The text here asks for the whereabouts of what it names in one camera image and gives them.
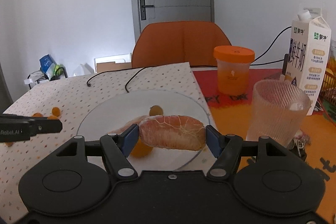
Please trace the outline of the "medium orange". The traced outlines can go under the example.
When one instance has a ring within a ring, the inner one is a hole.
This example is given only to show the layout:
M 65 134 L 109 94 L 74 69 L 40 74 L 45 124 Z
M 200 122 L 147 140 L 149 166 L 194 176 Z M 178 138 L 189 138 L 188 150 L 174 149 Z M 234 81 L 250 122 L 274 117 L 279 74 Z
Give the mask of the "medium orange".
M 34 113 L 34 114 L 32 115 L 32 117 L 42 118 L 42 117 L 43 117 L 43 114 L 41 114 L 41 113 Z

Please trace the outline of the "small mandarin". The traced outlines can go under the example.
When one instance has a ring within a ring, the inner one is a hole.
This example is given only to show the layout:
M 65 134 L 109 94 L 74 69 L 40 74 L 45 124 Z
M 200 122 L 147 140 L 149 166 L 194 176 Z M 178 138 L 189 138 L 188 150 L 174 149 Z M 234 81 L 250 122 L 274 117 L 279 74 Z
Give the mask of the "small mandarin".
M 53 107 L 51 112 L 52 112 L 52 115 L 54 115 L 56 117 L 59 117 L 61 115 L 61 110 L 58 107 Z
M 57 116 L 54 116 L 54 115 L 51 115 L 49 116 L 47 119 L 50 119 L 50 120 L 57 120 L 59 119 Z

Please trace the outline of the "large orange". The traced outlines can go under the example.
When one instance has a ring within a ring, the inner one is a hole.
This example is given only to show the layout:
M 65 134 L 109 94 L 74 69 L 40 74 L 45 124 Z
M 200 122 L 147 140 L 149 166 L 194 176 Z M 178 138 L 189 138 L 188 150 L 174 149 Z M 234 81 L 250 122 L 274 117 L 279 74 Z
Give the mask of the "large orange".
M 152 152 L 152 150 L 153 147 L 144 144 L 139 138 L 130 155 L 135 158 L 142 158 L 148 156 Z

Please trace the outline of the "peeled pomelo segment front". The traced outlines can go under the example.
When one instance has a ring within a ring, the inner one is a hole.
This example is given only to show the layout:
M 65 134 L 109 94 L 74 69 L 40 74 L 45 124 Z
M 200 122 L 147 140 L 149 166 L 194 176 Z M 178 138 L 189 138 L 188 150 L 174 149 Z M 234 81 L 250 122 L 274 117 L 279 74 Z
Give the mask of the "peeled pomelo segment front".
M 133 124 L 139 124 L 141 121 L 143 121 L 146 118 L 149 118 L 149 116 L 148 115 L 142 115 L 142 116 L 136 117 L 136 118 L 132 119 L 131 121 L 127 122 L 121 128 L 118 128 L 116 130 L 112 130 L 108 134 L 121 134 L 124 131 L 126 131 L 130 126 L 132 126 Z

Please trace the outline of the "peeled pomelo segment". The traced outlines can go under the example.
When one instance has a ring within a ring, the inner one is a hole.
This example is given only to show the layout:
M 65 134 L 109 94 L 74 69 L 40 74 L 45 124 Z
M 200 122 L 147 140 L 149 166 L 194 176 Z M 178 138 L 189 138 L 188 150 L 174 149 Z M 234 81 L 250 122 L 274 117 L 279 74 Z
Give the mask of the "peeled pomelo segment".
M 112 130 L 108 134 L 121 134 L 124 131 L 126 131 L 130 126 L 132 126 L 133 124 L 139 124 L 141 121 L 143 121 L 146 118 L 149 118 L 149 116 L 148 115 L 142 115 L 142 116 L 136 117 L 136 118 L 132 119 L 131 121 L 127 122 L 121 128 L 118 128 L 116 130 Z
M 206 128 L 193 117 L 156 115 L 138 127 L 142 143 L 150 147 L 199 151 L 206 145 Z

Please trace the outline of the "peeled pomelo segment back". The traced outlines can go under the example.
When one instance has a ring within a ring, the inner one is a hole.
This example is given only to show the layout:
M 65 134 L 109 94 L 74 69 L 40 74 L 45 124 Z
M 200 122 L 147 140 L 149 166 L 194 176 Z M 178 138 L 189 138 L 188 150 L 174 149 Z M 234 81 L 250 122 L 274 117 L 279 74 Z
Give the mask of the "peeled pomelo segment back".
M 150 147 L 199 151 L 206 145 L 206 128 L 193 117 L 156 115 L 138 127 L 142 143 Z

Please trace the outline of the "floral white tablecloth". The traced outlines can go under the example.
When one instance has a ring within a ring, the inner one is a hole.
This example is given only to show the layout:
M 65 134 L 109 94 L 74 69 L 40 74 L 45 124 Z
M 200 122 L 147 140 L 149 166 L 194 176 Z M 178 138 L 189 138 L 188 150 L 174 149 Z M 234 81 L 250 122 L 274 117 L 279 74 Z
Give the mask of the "floral white tablecloth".
M 53 107 L 61 110 L 63 129 L 58 134 L 39 134 L 29 141 L 1 144 L 1 219 L 15 223 L 27 214 L 18 184 L 22 176 L 38 162 L 77 135 L 80 123 L 90 110 L 120 94 L 140 90 L 163 90 L 195 99 L 206 108 L 206 100 L 188 63 L 146 69 L 108 72 L 100 75 L 69 77 L 38 84 L 15 101 L 7 113 L 30 117 L 51 115 Z

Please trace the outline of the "white ceramic bowl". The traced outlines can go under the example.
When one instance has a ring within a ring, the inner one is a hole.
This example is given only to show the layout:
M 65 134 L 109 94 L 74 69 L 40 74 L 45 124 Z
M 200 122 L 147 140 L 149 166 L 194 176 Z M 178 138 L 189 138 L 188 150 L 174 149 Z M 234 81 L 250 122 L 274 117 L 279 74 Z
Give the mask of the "white ceramic bowl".
M 204 125 L 213 124 L 206 108 L 195 99 L 176 92 L 140 90 L 117 95 L 90 110 L 77 134 L 86 141 L 96 141 L 108 133 L 119 133 L 125 126 L 148 117 L 154 106 L 159 106 L 164 115 L 186 115 Z M 127 159 L 141 173 L 143 170 L 179 170 L 199 154 L 199 151 L 154 148 L 147 156 L 129 155 Z

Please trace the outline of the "ribbed clear glass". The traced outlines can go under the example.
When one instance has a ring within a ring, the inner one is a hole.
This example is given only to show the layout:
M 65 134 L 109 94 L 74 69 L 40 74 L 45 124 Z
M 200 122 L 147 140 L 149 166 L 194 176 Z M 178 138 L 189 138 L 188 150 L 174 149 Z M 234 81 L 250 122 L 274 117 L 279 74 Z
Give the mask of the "ribbed clear glass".
M 311 101 L 300 88 L 287 81 L 260 80 L 253 86 L 252 116 L 248 141 L 268 136 L 288 147 L 306 117 Z

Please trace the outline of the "blue white bag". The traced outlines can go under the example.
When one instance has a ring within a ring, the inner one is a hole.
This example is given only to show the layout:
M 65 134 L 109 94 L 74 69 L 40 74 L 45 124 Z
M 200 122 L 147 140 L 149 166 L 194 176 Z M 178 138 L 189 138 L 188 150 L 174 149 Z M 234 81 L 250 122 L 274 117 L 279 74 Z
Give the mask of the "blue white bag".
M 51 79 L 55 75 L 56 62 L 54 59 L 48 54 L 43 56 L 40 60 L 41 68 L 40 70 Z

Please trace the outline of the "black metal shelf rack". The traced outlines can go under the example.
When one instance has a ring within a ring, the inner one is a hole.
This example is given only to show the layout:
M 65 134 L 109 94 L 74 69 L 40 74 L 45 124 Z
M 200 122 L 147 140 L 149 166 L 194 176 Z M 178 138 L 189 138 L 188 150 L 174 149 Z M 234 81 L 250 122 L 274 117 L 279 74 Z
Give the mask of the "black metal shelf rack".
M 41 70 L 38 70 L 36 76 L 31 76 L 33 81 L 38 84 L 42 81 L 56 81 L 67 77 L 68 75 L 66 68 L 61 65 L 56 65 L 54 71 L 51 74 L 45 74 Z

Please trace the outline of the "orange red table mat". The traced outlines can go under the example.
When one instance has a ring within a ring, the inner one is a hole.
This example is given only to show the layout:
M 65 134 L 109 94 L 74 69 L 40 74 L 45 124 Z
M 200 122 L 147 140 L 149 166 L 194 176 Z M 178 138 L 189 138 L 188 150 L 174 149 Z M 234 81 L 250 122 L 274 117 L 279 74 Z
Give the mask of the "orange red table mat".
M 306 163 L 325 181 L 317 214 L 335 223 L 335 106 L 321 100 L 321 111 L 314 111 L 303 90 L 280 81 L 280 69 L 249 70 L 248 90 L 236 96 L 219 91 L 217 69 L 194 74 L 221 134 L 246 141 L 271 138 L 284 148 L 299 136 Z

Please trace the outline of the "clear plastic bag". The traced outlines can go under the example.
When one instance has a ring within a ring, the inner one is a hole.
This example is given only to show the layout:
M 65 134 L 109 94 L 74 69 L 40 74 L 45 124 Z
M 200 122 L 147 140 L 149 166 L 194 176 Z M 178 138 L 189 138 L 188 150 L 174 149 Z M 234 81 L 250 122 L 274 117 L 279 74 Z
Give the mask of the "clear plastic bag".
M 92 75 L 95 71 L 88 64 L 80 64 L 72 73 L 72 77 Z

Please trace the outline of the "cardboard sheet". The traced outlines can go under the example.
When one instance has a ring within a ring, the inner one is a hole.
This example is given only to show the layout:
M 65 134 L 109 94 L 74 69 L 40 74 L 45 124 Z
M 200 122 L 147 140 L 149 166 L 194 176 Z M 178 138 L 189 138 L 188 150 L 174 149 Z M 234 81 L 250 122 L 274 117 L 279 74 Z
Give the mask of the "cardboard sheet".
M 131 63 L 115 63 L 115 62 L 108 62 L 108 63 L 97 63 L 96 69 L 97 73 L 107 72 L 107 71 L 120 71 L 124 69 L 131 69 Z

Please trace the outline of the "orange lidded cup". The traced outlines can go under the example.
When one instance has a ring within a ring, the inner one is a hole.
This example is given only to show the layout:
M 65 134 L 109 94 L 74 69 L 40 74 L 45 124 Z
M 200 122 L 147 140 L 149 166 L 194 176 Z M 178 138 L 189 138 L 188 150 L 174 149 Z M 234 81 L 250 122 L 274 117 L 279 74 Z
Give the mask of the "orange lidded cup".
M 218 90 L 229 96 L 239 96 L 248 90 L 249 67 L 255 60 L 255 52 L 238 46 L 214 48 L 217 60 Z

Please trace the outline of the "black power adapter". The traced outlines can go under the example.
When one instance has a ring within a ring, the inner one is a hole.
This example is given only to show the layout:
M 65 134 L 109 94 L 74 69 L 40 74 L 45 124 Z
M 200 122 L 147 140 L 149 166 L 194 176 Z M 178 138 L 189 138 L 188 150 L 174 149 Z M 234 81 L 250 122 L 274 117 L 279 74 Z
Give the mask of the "black power adapter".
M 289 57 L 288 53 L 284 55 L 283 64 L 282 64 L 282 74 L 283 75 L 286 75 L 286 69 L 287 69 L 287 65 L 288 65 L 288 57 Z

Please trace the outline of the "white framed board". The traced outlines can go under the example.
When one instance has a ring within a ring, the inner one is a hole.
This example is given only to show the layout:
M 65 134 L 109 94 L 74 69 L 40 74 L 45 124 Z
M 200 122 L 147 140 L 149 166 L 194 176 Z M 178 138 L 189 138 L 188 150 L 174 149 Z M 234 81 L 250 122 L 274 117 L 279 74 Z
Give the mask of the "white framed board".
M 131 63 L 131 53 L 122 54 L 122 55 L 113 55 L 113 56 L 104 56 L 104 57 L 96 57 L 94 59 L 94 68 L 97 73 L 96 65 L 97 63 Z

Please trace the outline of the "white milk carton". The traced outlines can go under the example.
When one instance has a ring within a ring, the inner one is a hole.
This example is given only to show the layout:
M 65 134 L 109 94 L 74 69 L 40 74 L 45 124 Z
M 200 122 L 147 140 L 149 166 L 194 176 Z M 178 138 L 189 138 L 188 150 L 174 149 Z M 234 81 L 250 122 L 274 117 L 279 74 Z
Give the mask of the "white milk carton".
M 325 20 L 325 5 L 301 5 L 291 24 L 285 79 L 300 88 L 310 99 L 307 112 L 313 114 L 329 57 L 331 28 Z

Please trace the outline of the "orange chair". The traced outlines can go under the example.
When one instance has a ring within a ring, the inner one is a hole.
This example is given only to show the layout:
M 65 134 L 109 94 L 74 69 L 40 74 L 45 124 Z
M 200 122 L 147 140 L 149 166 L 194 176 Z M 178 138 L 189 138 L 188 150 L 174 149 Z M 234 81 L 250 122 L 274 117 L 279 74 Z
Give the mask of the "orange chair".
M 215 66 L 217 46 L 230 46 L 216 24 L 204 21 L 162 22 L 147 25 L 133 53 L 133 68 L 188 62 L 191 66 Z

